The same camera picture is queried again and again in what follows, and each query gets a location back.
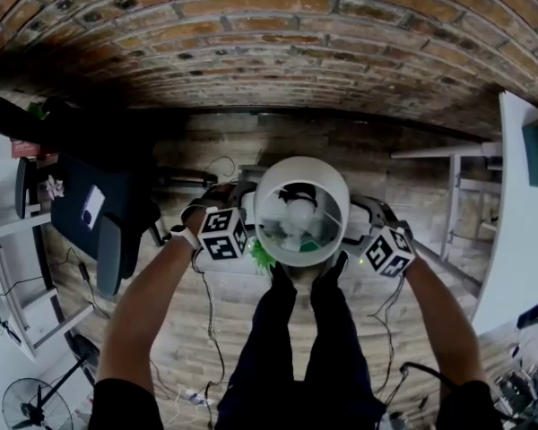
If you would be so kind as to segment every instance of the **black chair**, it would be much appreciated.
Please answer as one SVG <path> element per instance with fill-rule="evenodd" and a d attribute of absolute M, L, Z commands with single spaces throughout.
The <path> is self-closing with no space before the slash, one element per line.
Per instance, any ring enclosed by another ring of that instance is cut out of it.
<path fill-rule="evenodd" d="M 163 245 L 155 226 L 160 210 L 151 197 L 156 177 L 152 157 L 155 133 L 140 121 L 135 128 L 124 125 L 120 132 L 108 130 L 109 125 L 115 128 L 125 120 L 146 119 L 136 111 L 108 115 L 68 107 L 58 99 L 48 99 L 44 109 L 49 114 L 40 121 L 0 98 L 1 134 L 58 153 L 57 163 L 43 168 L 38 168 L 36 161 L 20 159 L 16 212 L 25 217 L 27 192 L 49 175 L 62 180 L 64 197 L 52 202 L 52 225 L 97 260 L 98 289 L 104 297 L 111 297 L 119 290 L 121 279 L 134 273 L 143 232 L 149 229 L 156 244 Z M 204 178 L 204 187 L 216 181 L 216 177 Z M 89 227 L 84 206 L 94 186 L 105 199 Z"/>

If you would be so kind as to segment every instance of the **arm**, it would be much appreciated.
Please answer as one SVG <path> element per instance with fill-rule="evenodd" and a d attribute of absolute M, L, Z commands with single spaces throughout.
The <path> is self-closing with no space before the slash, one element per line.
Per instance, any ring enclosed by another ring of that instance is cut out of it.
<path fill-rule="evenodd" d="M 458 385 L 486 382 L 476 334 L 448 288 L 419 257 L 405 274 L 421 307 L 440 372 Z M 447 392 L 443 387 L 442 398 Z"/>
<path fill-rule="evenodd" d="M 203 218 L 204 209 L 197 209 L 187 220 L 195 235 Z M 174 237 L 128 287 L 105 333 L 98 382 L 123 379 L 153 393 L 150 351 L 193 251 Z"/>

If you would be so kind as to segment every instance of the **white cylinder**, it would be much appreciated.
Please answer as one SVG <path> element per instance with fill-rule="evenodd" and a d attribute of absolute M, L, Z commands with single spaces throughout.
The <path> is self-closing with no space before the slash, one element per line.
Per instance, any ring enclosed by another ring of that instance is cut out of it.
<path fill-rule="evenodd" d="M 259 214 L 275 191 L 284 186 L 305 183 L 314 185 L 327 192 L 335 201 L 341 215 L 337 236 L 329 244 L 310 252 L 293 252 L 279 247 L 269 240 L 260 226 Z M 257 185 L 254 199 L 254 217 L 257 239 L 275 260 L 295 267 L 307 267 L 323 262 L 339 247 L 349 218 L 351 198 L 349 188 L 343 177 L 332 166 L 316 158 L 294 157 L 284 159 L 270 167 Z"/>

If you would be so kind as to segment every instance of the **brick ceiling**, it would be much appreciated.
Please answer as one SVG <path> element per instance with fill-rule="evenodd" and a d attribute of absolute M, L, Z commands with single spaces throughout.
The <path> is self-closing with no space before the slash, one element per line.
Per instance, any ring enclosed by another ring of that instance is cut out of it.
<path fill-rule="evenodd" d="M 75 103 L 338 108 L 499 135 L 538 0 L 0 0 L 0 86 Z"/>

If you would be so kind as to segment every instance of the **person's leg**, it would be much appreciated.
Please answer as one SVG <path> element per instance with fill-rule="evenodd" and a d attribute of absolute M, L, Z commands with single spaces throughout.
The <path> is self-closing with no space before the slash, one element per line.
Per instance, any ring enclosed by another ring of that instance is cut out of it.
<path fill-rule="evenodd" d="M 313 282 L 311 304 L 317 320 L 317 339 L 305 383 L 330 391 L 372 395 L 367 360 L 360 349 L 351 311 L 337 286 L 347 259 L 347 254 L 341 253 L 335 266 Z"/>
<path fill-rule="evenodd" d="M 297 290 L 279 263 L 272 269 L 272 274 L 273 285 L 257 305 L 251 333 L 219 404 L 218 428 L 231 427 L 235 418 L 252 412 L 254 407 L 266 402 L 267 396 L 293 384 L 287 324 Z"/>

